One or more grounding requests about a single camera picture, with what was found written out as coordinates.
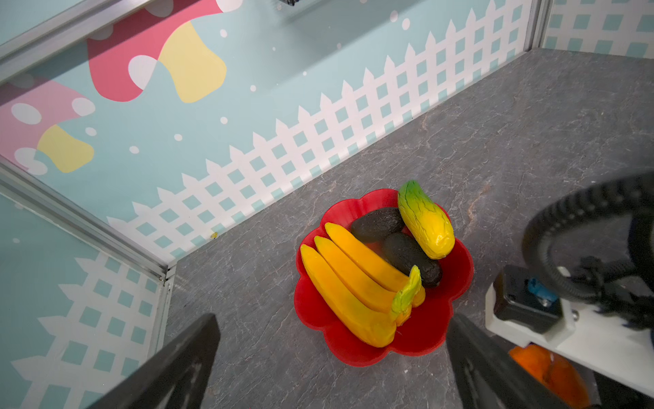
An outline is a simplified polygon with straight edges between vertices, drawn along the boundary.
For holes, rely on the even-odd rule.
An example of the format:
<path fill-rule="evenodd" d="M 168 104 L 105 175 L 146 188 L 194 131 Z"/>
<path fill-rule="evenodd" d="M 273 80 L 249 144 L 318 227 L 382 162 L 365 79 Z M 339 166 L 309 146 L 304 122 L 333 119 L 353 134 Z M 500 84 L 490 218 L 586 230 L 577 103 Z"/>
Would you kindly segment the yellow green fake corn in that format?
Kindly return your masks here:
<path fill-rule="evenodd" d="M 408 181 L 400 188 L 398 208 L 405 225 L 430 259 L 439 260 L 451 253 L 456 237 L 449 216 L 417 181 Z"/>

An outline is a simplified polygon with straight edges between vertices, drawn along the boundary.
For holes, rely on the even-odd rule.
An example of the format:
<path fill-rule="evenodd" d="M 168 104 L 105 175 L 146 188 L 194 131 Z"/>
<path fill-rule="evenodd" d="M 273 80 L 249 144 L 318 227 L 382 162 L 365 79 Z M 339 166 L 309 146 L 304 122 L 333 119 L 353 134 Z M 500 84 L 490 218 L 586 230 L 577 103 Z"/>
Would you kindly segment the dark fake avocado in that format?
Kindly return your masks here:
<path fill-rule="evenodd" d="M 372 211 L 355 220 L 350 232 L 363 243 L 375 243 L 384 240 L 393 233 L 400 233 L 405 227 L 400 210 L 386 207 Z"/>
<path fill-rule="evenodd" d="M 422 286 L 435 288 L 442 279 L 442 270 L 437 260 L 429 258 L 417 241 L 404 233 L 392 233 L 381 244 L 384 257 L 388 262 L 406 276 L 411 269 L 419 268 Z"/>

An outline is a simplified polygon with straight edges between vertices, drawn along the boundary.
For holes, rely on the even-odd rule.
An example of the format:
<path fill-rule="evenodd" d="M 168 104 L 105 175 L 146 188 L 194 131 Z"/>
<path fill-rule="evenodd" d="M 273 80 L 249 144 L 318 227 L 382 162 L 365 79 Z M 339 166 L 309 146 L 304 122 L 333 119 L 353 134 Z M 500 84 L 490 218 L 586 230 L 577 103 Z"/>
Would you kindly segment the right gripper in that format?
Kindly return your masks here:
<path fill-rule="evenodd" d="M 653 396 L 649 330 L 632 330 L 618 316 L 583 303 L 561 303 L 565 324 L 554 338 L 558 354 Z M 455 314 L 446 347 L 464 408 L 567 408 L 466 316 Z"/>

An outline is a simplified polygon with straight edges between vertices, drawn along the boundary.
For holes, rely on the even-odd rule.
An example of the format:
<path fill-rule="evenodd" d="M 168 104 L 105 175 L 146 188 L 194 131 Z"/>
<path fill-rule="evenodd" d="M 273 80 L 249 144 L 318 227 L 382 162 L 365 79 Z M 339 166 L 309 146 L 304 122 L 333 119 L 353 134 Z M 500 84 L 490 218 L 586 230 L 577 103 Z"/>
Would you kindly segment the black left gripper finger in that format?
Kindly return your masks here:
<path fill-rule="evenodd" d="M 93 408 L 199 408 L 221 333 L 204 314 L 91 406 Z"/>

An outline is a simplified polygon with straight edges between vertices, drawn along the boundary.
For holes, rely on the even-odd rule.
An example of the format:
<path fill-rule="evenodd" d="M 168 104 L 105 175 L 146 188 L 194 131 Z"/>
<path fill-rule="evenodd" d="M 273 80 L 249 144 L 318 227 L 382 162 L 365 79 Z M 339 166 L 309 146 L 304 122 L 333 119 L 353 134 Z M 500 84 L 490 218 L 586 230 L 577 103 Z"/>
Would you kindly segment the orange fake tangerine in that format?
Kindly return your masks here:
<path fill-rule="evenodd" d="M 514 347 L 509 355 L 570 407 L 591 406 L 586 383 L 577 369 L 562 356 L 536 344 Z"/>

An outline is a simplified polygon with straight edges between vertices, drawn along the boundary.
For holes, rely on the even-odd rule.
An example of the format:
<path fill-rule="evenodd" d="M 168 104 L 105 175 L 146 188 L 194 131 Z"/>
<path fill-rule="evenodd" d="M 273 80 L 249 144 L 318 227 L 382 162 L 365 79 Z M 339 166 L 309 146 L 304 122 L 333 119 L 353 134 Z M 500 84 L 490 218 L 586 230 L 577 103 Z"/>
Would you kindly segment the yellow fake banana bunch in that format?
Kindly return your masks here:
<path fill-rule="evenodd" d="M 426 299 L 419 267 L 403 274 L 341 225 L 325 223 L 325 233 L 300 248 L 309 279 L 355 337 L 388 346 Z"/>

